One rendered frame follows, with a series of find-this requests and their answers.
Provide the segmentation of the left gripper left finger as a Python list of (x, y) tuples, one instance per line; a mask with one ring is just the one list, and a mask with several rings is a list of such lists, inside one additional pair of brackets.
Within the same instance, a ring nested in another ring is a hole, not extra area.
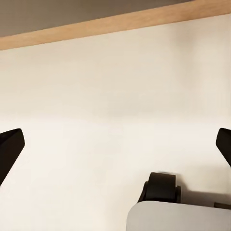
[(25, 139), (21, 128), (0, 133), (0, 185), (24, 147)]

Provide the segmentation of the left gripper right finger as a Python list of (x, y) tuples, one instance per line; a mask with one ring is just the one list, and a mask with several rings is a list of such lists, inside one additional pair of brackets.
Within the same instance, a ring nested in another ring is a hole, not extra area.
[(231, 167), (231, 130), (220, 128), (217, 135), (216, 146)]

